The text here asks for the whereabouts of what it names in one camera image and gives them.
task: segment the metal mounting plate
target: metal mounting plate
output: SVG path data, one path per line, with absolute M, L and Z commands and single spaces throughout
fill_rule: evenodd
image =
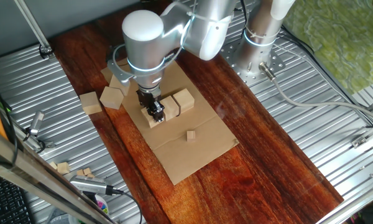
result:
M 220 50 L 220 54 L 221 56 L 223 56 L 223 58 L 225 58 L 225 60 L 232 67 L 232 69 L 240 76 L 244 83 L 246 83 L 246 85 L 248 86 L 251 86 L 254 83 L 257 83 L 267 78 L 267 76 L 263 72 L 252 73 L 247 72 L 245 70 L 241 70 L 233 64 L 233 55 L 240 42 L 241 39 L 230 44 L 224 45 L 223 48 Z M 280 57 L 278 57 L 278 55 L 275 53 L 273 49 L 271 50 L 271 63 L 268 64 L 268 67 L 271 71 L 274 72 L 274 74 L 277 74 L 285 68 L 284 62 L 280 59 Z

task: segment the wooden cube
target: wooden cube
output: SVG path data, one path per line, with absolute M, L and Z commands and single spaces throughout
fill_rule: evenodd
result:
M 174 94 L 173 98 L 180 107 L 180 114 L 192 109 L 195 105 L 195 99 L 186 88 Z
M 62 162 L 62 163 L 58 164 L 57 166 L 58 166 L 58 173 L 60 173 L 62 175 L 69 173 L 70 167 L 69 167 L 69 164 L 67 162 Z
M 85 175 L 85 173 L 84 173 L 83 170 L 81 169 L 81 170 L 78 170 L 78 171 L 76 172 L 76 175 Z
M 186 132 L 186 141 L 188 142 L 194 142 L 196 139 L 196 133 L 195 131 L 187 131 Z
M 120 89 L 106 86 L 99 100 L 105 107 L 118 110 L 123 98 L 124 96 Z
M 160 124 L 159 122 L 156 122 L 151 115 L 148 114 L 147 108 L 142 108 L 141 113 L 142 115 L 144 115 L 144 118 L 148 121 L 150 128 L 153 128 L 154 126 Z
M 101 112 L 97 94 L 95 92 L 80 95 L 81 107 L 87 115 Z
M 118 88 L 120 91 L 122 91 L 123 96 L 127 96 L 129 93 L 129 86 L 124 86 L 114 75 L 112 76 L 111 83 L 109 84 L 109 87 L 112 88 Z
M 172 118 L 180 115 L 180 107 L 171 96 L 160 100 L 160 103 L 164 106 L 163 112 L 166 121 L 170 121 Z
M 85 175 L 91 174 L 91 169 L 90 168 L 84 169 L 83 172 L 85 173 Z
M 52 166 L 55 170 L 58 169 L 57 165 L 54 162 L 50 162 L 50 166 Z

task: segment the silver cylinder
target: silver cylinder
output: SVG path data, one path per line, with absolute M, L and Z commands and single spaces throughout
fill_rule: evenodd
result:
M 271 16 L 272 0 L 262 0 L 249 15 L 242 40 L 234 53 L 234 64 L 251 75 L 260 73 L 259 64 L 271 63 L 271 49 L 282 20 Z

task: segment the cable connector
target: cable connector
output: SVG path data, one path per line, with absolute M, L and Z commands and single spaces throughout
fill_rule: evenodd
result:
M 267 66 L 266 63 L 261 62 L 261 63 L 259 64 L 259 69 L 267 75 L 268 79 L 269 79 L 271 82 L 272 82 L 272 80 L 276 79 L 275 74 L 274 74 L 274 73 L 269 69 L 269 67 Z

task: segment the metal pipe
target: metal pipe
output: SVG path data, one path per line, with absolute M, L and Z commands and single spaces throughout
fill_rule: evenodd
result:
M 35 18 L 33 17 L 32 13 L 30 12 L 29 8 L 27 7 L 24 0 L 14 0 L 17 4 L 19 10 L 21 11 L 22 15 L 24 15 L 27 23 L 29 24 L 30 28 L 32 29 L 33 33 L 39 40 L 40 44 L 42 45 L 45 53 L 52 51 L 48 40 L 45 38 L 42 30 L 40 29 L 39 25 L 37 24 Z

